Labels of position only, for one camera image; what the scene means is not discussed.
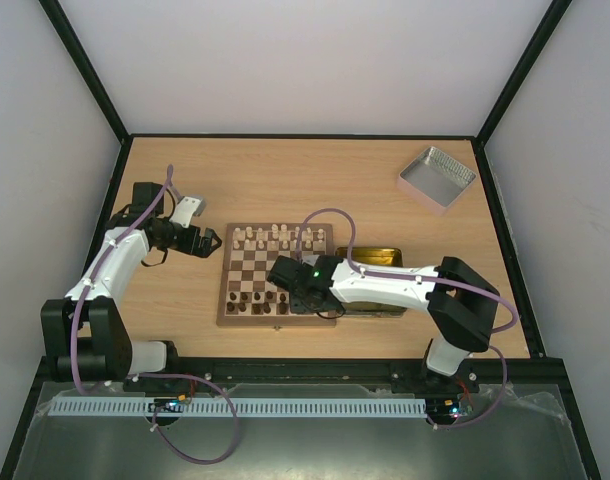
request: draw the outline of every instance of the white wall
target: white wall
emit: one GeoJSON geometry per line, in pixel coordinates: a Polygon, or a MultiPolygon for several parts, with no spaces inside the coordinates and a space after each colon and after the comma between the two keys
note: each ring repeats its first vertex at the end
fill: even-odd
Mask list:
{"type": "Polygon", "coordinates": [[[82,270],[117,152],[39,3],[0,2],[0,468],[43,353],[40,308],[82,270]]]}
{"type": "Polygon", "coordinates": [[[487,150],[548,354],[610,479],[610,0],[572,3],[487,150]]]}
{"type": "Polygon", "coordinates": [[[550,0],[62,0],[130,132],[473,135],[550,0]]]}

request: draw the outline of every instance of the checkered squares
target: checkered squares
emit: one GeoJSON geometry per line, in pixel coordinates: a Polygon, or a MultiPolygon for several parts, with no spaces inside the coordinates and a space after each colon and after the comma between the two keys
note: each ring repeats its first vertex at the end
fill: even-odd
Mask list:
{"type": "MultiPolygon", "coordinates": [[[[238,316],[250,318],[250,322],[252,322],[250,325],[253,325],[253,317],[278,319],[293,315],[289,311],[289,293],[267,282],[267,274],[279,255],[296,258],[295,229],[297,226],[297,224],[287,224],[287,241],[289,242],[287,249],[284,248],[283,239],[273,239],[272,224],[228,226],[223,262],[223,287],[219,300],[219,320],[238,316]],[[248,238],[246,235],[248,226],[252,227],[253,238],[248,238]],[[236,249],[234,239],[238,241],[236,249]]],[[[333,249],[331,226],[312,225],[311,228],[314,237],[317,236],[318,229],[323,228],[326,241],[321,243],[314,241],[313,248],[304,250],[303,255],[331,254],[333,249]]]]}

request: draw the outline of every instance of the white cable tray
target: white cable tray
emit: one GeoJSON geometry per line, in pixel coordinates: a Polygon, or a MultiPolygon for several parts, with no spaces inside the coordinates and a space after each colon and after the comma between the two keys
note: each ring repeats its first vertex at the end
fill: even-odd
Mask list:
{"type": "MultiPolygon", "coordinates": [[[[425,400],[418,399],[232,399],[239,417],[300,418],[425,418],[425,400]]],[[[49,416],[65,417],[142,417],[154,409],[153,398],[134,397],[57,397],[49,416]]],[[[171,407],[161,417],[230,417],[222,398],[195,398],[189,405],[171,407]]]]}

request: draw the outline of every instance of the wooden table surface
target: wooden table surface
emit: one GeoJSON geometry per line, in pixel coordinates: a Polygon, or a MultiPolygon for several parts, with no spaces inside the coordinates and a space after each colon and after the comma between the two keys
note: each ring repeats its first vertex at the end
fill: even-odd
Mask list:
{"type": "MultiPolygon", "coordinates": [[[[300,222],[339,207],[356,221],[357,246],[400,248],[409,267],[459,257],[512,299],[479,179],[442,217],[396,188],[398,173],[430,145],[478,171],[470,142],[459,140],[136,138],[114,211],[129,203],[134,182],[163,183],[171,163],[180,192],[207,199],[193,223],[222,237],[227,223],[300,222]]],[[[336,246],[347,244],[344,218],[316,221],[333,225],[336,246]]],[[[410,310],[396,319],[346,317],[336,328],[219,328],[223,251],[208,259],[170,252],[162,266],[138,267],[120,306],[131,338],[173,340],[180,355],[197,357],[420,358],[438,332],[427,314],[410,310]]],[[[160,255],[154,251],[148,261],[160,255]]],[[[498,312],[496,325],[509,320],[504,308],[498,312]]],[[[520,326],[492,344],[508,357],[528,356],[520,326]]]]}

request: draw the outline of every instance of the black frame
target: black frame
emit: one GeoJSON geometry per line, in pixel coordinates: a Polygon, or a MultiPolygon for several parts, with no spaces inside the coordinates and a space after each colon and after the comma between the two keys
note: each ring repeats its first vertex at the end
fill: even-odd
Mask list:
{"type": "MultiPolygon", "coordinates": [[[[100,212],[94,236],[89,248],[85,268],[91,263],[102,244],[104,227],[110,218],[121,178],[134,138],[137,137],[178,137],[178,138],[275,138],[275,139],[353,139],[353,140],[468,140],[472,143],[478,165],[481,183],[485,190],[490,214],[496,229],[496,235],[507,269],[516,305],[521,316],[521,327],[525,335],[530,359],[509,359],[508,372],[516,384],[555,384],[563,398],[568,417],[578,445],[585,471],[593,480],[600,478],[600,473],[594,458],[578,405],[572,391],[567,371],[562,360],[548,358],[538,329],[532,304],[529,299],[516,250],[509,232],[507,220],[499,199],[494,182],[485,145],[500,123],[503,115],[519,91],[523,81],[538,59],[539,54],[547,44],[556,26],[562,19],[571,0],[553,0],[536,29],[532,39],[525,48],[520,60],[510,75],[505,87],[490,111],[479,134],[476,137],[462,136],[418,136],[418,135],[274,135],[274,134],[129,134],[111,99],[96,74],[83,46],[81,45],[72,25],[58,0],[38,0],[54,29],[61,38],[81,76],[87,83],[90,92],[96,99],[105,115],[107,122],[121,143],[121,149],[116,160],[110,185],[100,212]]],[[[221,358],[190,358],[183,357],[179,361],[183,368],[189,371],[209,371],[212,380],[227,384],[228,376],[237,375],[240,380],[252,382],[286,382],[290,377],[293,383],[298,383],[299,376],[308,379],[315,378],[321,382],[330,382],[343,376],[356,376],[362,372],[356,383],[389,383],[392,385],[390,372],[397,368],[410,366],[417,368],[421,359],[410,360],[337,360],[337,359],[221,359],[221,358]]],[[[498,360],[470,360],[476,369],[479,383],[500,383],[501,364],[498,360]]],[[[21,454],[27,429],[34,415],[43,382],[49,381],[49,375],[44,359],[41,361],[34,382],[30,388],[25,407],[19,419],[10,449],[7,454],[0,478],[12,478],[21,454]]]]}

